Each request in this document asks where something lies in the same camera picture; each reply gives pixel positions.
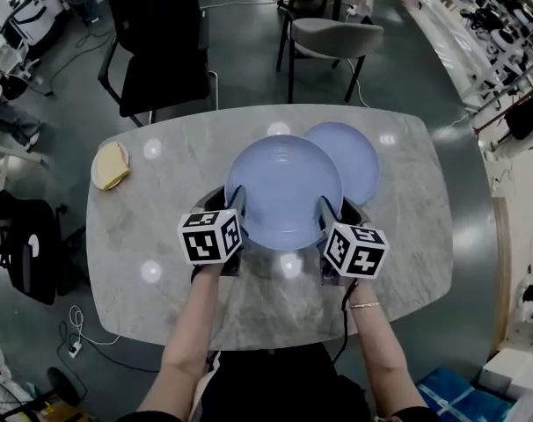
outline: black and white marker cube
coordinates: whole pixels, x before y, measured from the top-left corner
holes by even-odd
[[[235,209],[182,215],[180,246],[188,264],[225,263],[241,245],[241,230]]]
[[[335,222],[324,256],[344,277],[374,279],[390,246],[383,231]]]

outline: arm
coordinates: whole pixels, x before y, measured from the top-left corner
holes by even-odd
[[[159,375],[138,411],[161,411],[188,419],[196,385],[204,375],[222,266],[207,266],[194,277],[163,351]]]
[[[361,281],[349,298],[350,304],[377,302],[370,284]],[[405,355],[382,308],[351,309],[361,340],[362,355],[378,412],[391,417],[413,406],[427,406],[413,384]]]

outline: marble table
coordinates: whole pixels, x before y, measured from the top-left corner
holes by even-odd
[[[243,107],[112,138],[128,149],[132,173],[108,192],[91,184],[86,231],[92,292],[105,329],[165,344],[192,270],[179,245],[180,216],[223,184],[250,143],[303,135],[329,120],[362,131],[380,159],[380,186],[364,209],[391,246],[374,282],[387,317],[403,317],[447,294],[453,260],[448,195],[420,119],[341,105]],[[279,348],[340,337],[343,294],[343,287],[321,286],[314,247],[272,252],[250,246],[240,276],[220,279],[211,348]]]

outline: bracelet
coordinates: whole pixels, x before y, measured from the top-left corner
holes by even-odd
[[[355,309],[355,308],[370,308],[372,306],[380,306],[380,302],[373,302],[373,303],[361,303],[361,304],[358,304],[358,305],[348,305],[348,307],[350,309]]]

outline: electrical outlet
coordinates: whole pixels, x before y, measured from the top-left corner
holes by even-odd
[[[73,347],[71,347],[71,350],[69,350],[69,356],[71,358],[75,358],[79,352],[81,352],[82,348],[83,344],[81,344],[79,341],[75,341],[75,344],[73,344]]]

